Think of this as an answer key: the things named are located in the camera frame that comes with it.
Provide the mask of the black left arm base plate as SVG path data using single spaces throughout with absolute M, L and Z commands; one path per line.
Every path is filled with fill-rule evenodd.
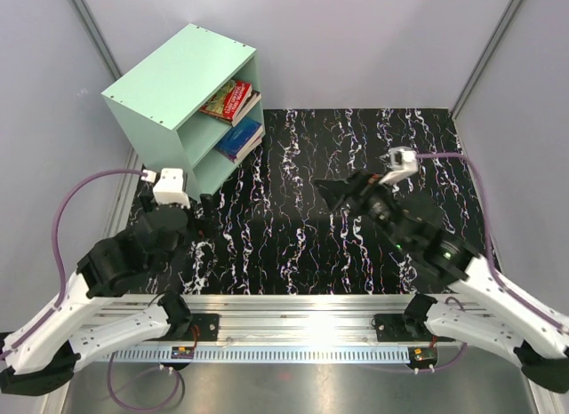
M 194 313 L 191 327 L 196 329 L 198 342 L 216 342 L 220 330 L 220 315 Z

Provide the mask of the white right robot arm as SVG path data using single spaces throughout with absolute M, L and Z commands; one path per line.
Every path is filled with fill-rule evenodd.
M 550 392 L 568 391 L 568 318 L 557 325 L 509 295 L 492 276 L 489 262 L 468 241 L 448 232 L 442 210 L 425 195 L 396 196 L 381 175 L 358 171 L 347 179 L 314 182 L 331 212 L 365 216 L 408 256 L 420 277 L 475 301 L 490 318 L 463 312 L 426 294 L 415 295 L 403 313 L 403 330 L 413 340 L 430 333 L 496 354 Z

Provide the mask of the red paperback book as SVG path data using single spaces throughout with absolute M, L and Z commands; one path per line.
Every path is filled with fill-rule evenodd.
M 208 99 L 199 111 L 226 122 L 232 122 L 252 95 L 252 84 L 230 79 Z

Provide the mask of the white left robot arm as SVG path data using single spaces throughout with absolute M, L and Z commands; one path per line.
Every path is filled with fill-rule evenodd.
M 19 330 L 2 334 L 2 393 L 49 394 L 108 354 L 148 340 L 197 338 L 199 328 L 186 301 L 173 291 L 137 314 L 103 325 L 88 322 L 147 275 L 162 271 L 177 251 L 216 236 L 212 198 L 201 195 L 200 201 L 202 216 L 191 206 L 163 204 L 95 243 L 65 283 L 64 296 Z

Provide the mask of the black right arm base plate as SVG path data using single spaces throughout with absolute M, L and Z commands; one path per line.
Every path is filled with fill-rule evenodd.
M 426 342 L 431 334 L 405 314 L 375 314 L 372 326 L 379 342 Z

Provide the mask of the blue paperback book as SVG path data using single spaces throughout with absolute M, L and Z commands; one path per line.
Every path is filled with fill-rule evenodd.
M 249 117 L 244 117 L 236 126 L 232 127 L 217 143 L 215 149 L 237 155 L 244 148 L 261 137 L 263 126 Z

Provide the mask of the black paperback book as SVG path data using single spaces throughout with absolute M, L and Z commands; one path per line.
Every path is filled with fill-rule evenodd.
M 239 112 L 234 116 L 230 125 L 236 126 L 253 109 L 253 107 L 260 101 L 260 99 L 260 92 L 252 90 L 251 96 L 247 99 Z

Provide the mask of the purple treehouse book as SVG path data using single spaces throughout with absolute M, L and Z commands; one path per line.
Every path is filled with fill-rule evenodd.
M 251 146 L 249 146 L 248 148 L 242 149 L 240 152 L 237 153 L 237 155 L 230 155 L 229 153 L 223 152 L 221 150 L 218 150 L 218 152 L 221 155 L 223 155 L 224 157 L 226 157 L 227 159 L 229 159 L 232 163 L 237 163 L 239 161 L 242 161 L 246 156 L 248 156 L 257 146 L 259 146 L 259 144 L 261 142 L 262 142 L 262 138 L 257 138 L 251 144 Z

